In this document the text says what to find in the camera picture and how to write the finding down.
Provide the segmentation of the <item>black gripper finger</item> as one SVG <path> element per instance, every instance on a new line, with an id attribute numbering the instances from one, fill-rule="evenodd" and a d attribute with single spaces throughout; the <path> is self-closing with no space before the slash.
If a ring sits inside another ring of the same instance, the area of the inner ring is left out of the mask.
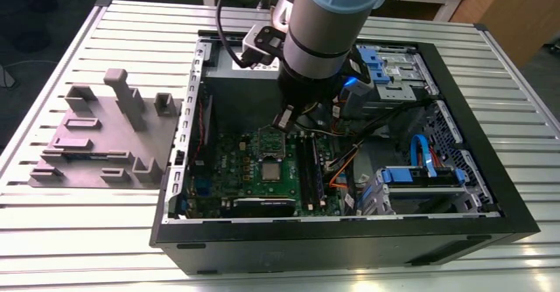
<path id="1" fill-rule="evenodd" d="M 272 127 L 284 133 L 290 133 L 295 127 L 295 122 L 300 117 L 302 110 L 292 105 L 287 105 L 276 115 Z"/>

